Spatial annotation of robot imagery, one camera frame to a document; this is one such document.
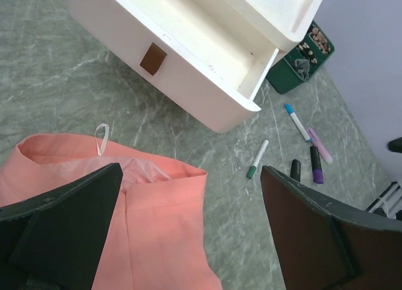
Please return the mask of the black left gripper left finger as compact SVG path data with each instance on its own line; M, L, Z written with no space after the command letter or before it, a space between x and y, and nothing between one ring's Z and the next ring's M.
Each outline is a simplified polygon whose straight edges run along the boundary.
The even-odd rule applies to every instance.
M122 181L117 163L1 207L1 289L30 276L61 289L91 289Z

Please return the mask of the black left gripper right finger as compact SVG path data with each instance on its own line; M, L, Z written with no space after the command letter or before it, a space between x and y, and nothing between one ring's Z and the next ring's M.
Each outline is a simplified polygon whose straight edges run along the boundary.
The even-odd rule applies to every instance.
M401 289L401 222L263 166L261 187L287 289Z

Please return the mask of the purple black highlighter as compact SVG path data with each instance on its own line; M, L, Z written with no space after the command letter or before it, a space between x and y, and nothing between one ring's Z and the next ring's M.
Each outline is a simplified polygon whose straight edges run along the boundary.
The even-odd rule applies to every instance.
M313 182L316 184L324 184L320 154L316 146L310 146L310 159L312 164Z

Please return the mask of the pink black highlighter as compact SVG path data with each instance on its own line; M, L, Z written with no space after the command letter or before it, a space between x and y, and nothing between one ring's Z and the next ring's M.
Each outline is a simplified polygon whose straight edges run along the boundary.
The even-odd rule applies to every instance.
M297 159L291 162L290 177L297 182L301 181L301 162Z

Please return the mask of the pink pen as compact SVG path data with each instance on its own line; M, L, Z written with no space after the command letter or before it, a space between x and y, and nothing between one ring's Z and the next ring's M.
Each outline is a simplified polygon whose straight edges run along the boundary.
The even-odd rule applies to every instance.
M325 148L325 146L323 145L322 141L320 140L320 138L318 137L318 135L316 134L316 132L309 127L307 129L307 133L311 138L312 144L317 147L319 154L321 155L321 157L324 159L324 161L327 164L332 164L333 163L333 158L330 155L330 153L327 151L327 149Z

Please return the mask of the white green-tipped marker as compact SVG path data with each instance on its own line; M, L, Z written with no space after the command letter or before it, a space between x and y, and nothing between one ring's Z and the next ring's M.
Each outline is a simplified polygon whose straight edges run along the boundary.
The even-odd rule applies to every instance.
M268 145L269 145L269 140L264 139L262 141L262 143L260 145L260 148L258 149L254 159L253 159L252 164L250 165L250 167L249 167L249 169L248 169L248 171L246 173L246 178L248 180L250 180L254 176L254 174L255 174L255 172L256 172L256 170L258 168L258 165L259 165L259 163L261 161L261 158L263 157L263 154L264 154L265 150L267 149Z

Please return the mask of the blue capped white marker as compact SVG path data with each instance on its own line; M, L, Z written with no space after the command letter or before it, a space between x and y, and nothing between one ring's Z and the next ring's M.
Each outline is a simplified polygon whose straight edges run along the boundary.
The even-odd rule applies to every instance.
M285 104L285 109L286 109L287 113L290 115L290 117L293 120L293 122L295 123L297 129L299 130L299 132L303 136L304 140L306 142L311 142L312 141L311 137L308 135L306 129L304 128L303 124L299 120L299 118L296 115L295 111L293 110L292 106L290 104Z

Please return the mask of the white drawer organizer box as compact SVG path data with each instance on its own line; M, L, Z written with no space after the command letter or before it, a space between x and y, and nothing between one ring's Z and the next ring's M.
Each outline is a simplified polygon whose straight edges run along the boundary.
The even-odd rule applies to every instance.
M279 50L289 52L307 33L323 0L224 0Z

